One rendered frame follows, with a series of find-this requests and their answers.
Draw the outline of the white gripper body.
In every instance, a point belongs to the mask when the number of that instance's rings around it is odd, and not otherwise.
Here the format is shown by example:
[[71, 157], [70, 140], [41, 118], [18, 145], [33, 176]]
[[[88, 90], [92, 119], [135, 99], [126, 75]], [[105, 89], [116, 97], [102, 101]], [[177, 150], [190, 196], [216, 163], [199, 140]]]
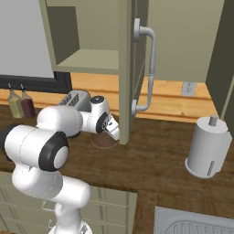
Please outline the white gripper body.
[[119, 124], [114, 120], [113, 117], [110, 118], [105, 131], [113, 140], [118, 141], [120, 139]]

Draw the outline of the green open shelf cabinet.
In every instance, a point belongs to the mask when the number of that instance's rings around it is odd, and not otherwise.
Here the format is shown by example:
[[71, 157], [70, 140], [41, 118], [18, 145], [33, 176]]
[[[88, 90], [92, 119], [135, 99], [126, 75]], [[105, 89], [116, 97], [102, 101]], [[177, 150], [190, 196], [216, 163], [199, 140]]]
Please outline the green open shelf cabinet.
[[118, 0], [38, 0], [54, 71], [119, 73]]

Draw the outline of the silver toaster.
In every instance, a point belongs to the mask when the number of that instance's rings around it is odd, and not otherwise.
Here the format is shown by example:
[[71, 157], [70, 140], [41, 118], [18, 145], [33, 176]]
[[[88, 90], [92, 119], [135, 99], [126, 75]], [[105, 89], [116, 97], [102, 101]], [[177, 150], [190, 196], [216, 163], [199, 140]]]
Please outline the silver toaster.
[[90, 100], [90, 95], [85, 90], [71, 90], [58, 104], [71, 106], [76, 109]]

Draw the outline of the green drawer front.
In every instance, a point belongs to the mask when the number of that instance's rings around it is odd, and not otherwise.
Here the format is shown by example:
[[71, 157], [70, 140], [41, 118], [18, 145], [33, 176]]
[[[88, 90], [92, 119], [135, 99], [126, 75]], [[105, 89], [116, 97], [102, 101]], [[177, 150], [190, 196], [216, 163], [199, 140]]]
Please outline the green drawer front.
[[[25, 196], [13, 197], [9, 203], [0, 201], [0, 215], [11, 225], [14, 220], [27, 230], [40, 228], [50, 230], [56, 224], [53, 211], [55, 203]], [[81, 218], [90, 226], [93, 234], [128, 234], [128, 207], [110, 206], [90, 202], [80, 210]]]
[[[0, 174], [0, 201], [18, 205], [21, 207], [30, 207], [41, 209], [42, 199], [33, 198], [19, 192], [12, 184], [11, 175], [8, 173]], [[91, 201], [102, 202], [118, 206], [127, 206], [129, 204], [129, 194], [125, 191], [114, 190], [93, 186], [91, 188]]]

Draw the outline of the dark red bottle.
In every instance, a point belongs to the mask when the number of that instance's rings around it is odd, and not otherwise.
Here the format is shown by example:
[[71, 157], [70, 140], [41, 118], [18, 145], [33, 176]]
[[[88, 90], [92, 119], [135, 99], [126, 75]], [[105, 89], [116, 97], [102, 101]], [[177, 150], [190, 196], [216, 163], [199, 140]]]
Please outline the dark red bottle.
[[24, 86], [21, 86], [22, 96], [21, 96], [21, 106], [26, 119], [34, 118], [36, 116], [36, 111], [34, 107], [34, 102], [32, 98], [27, 94]]

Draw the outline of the white paper towel roll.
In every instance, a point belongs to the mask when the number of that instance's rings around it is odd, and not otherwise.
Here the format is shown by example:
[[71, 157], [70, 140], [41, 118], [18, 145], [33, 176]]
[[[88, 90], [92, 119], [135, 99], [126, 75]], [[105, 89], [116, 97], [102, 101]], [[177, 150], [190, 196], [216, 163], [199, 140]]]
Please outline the white paper towel roll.
[[231, 142], [228, 126], [217, 115], [199, 118], [185, 160], [186, 170], [198, 178], [211, 178], [221, 170]]

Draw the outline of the olive oil bottle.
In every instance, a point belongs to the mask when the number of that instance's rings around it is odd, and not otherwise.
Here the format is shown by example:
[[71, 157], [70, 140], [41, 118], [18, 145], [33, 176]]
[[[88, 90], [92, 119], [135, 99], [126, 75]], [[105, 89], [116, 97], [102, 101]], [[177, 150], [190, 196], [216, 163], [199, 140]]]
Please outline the olive oil bottle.
[[22, 118], [24, 116], [24, 113], [21, 106], [21, 98], [14, 92], [13, 87], [11, 85], [8, 85], [8, 88], [9, 96], [7, 98], [7, 101], [12, 115], [14, 118]]

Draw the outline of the grey sink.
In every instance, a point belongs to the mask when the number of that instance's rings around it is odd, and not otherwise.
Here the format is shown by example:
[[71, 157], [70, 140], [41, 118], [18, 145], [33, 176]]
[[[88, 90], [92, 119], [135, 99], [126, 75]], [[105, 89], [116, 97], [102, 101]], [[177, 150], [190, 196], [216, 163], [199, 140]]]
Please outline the grey sink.
[[155, 207], [154, 234], [234, 234], [234, 219]]

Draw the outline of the grey wall outlet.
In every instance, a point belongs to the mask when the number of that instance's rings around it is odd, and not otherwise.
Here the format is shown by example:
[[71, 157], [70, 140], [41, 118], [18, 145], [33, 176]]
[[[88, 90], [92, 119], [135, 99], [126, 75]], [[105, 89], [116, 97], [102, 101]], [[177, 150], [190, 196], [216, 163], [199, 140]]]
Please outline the grey wall outlet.
[[195, 82], [184, 81], [182, 85], [181, 95], [183, 97], [193, 97], [195, 95], [197, 84]]

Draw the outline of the green wall cabinet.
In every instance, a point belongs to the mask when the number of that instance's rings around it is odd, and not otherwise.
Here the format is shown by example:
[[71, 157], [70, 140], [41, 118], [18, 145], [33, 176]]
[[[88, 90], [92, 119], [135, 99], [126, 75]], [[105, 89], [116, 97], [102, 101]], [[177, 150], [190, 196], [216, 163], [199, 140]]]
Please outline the green wall cabinet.
[[206, 80], [224, 1], [149, 1], [157, 80]]

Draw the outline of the window with black frame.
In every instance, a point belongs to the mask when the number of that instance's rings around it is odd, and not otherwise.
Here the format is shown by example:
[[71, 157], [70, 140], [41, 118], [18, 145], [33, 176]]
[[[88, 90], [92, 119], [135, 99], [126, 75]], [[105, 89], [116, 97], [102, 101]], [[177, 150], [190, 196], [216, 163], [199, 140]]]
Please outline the window with black frame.
[[68, 72], [52, 69], [39, 0], [0, 0], [0, 89], [68, 93]]

